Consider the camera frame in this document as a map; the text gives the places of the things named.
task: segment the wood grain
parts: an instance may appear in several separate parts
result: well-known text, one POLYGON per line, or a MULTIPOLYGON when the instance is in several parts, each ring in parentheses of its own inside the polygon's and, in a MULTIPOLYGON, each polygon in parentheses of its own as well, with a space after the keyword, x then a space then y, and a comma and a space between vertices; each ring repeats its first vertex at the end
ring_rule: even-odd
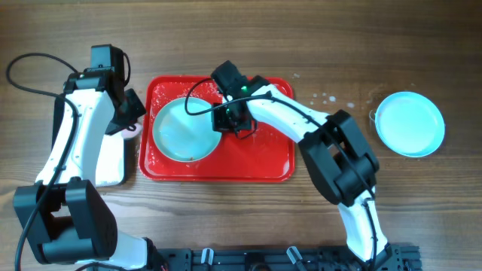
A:
MULTIPOLYGON (((480 2, 35 3, 0 5, 2 71, 31 51, 83 69, 90 46, 111 43, 129 54, 128 87, 141 99, 154 76, 208 75, 226 59, 247 75, 284 78, 303 104, 343 108, 357 119, 380 159, 377 208, 391 242, 419 245, 424 270, 482 270, 480 2), (444 143, 430 157, 394 154, 370 125, 369 111, 400 90, 429 97, 444 116, 444 143), (323 93, 337 101, 323 104, 323 93)), ((60 92, 68 72, 28 59, 13 76, 60 92)), ((50 153, 53 101, 14 89, 3 75, 0 94, 0 270, 12 270, 21 231, 12 196, 33 182, 50 153)), ((296 172, 282 184, 157 183, 137 171, 99 191, 121 230, 160 248, 343 244, 336 206, 316 192, 297 154, 296 172)), ((73 269, 40 266, 28 246, 23 266, 73 269)))

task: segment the light blue plate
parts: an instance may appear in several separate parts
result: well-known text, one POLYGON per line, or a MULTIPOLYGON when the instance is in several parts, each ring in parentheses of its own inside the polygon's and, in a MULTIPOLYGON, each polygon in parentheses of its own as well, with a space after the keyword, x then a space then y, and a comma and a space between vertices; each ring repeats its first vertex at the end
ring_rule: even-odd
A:
POLYGON ((383 143, 406 157, 424 157, 441 145, 445 124, 437 106, 426 97, 403 91, 386 97, 375 114, 383 143))
MULTIPOLYGON (((184 108, 185 98, 165 105, 157 114, 152 126, 154 143, 161 153, 179 162, 193 162, 212 153, 221 140, 221 133, 212 130, 211 114, 190 116, 184 108)), ((189 98, 191 112, 211 108, 211 104, 189 98)))

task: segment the wooden tabletop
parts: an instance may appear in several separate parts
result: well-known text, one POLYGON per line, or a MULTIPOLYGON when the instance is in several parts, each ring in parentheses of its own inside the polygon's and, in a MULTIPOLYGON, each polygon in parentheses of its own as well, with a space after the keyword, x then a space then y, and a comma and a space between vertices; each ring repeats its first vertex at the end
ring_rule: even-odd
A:
MULTIPOLYGON (((5 67, 21 53, 45 52, 82 70, 90 47, 106 43, 129 54, 128 87, 142 100, 154 76, 209 75, 230 59, 243 74, 286 79, 304 105, 347 110, 380 160, 377 210, 389 241, 419 245, 424 270, 482 270, 480 2, 31 2, 0 6, 0 270, 13 269, 22 230, 12 196, 45 164, 53 115, 53 100, 8 85, 5 67), (444 143, 429 157, 395 154, 370 125, 370 110, 401 90, 427 96, 444 116, 444 143)), ((32 58, 12 75, 60 93, 68 74, 32 58)), ((125 184, 99 192, 122 231, 158 248, 346 242, 337 207, 316 191, 299 151, 295 174, 281 184, 154 182, 134 166, 137 155, 125 184)), ((40 266, 26 245, 23 269, 74 267, 40 266)))

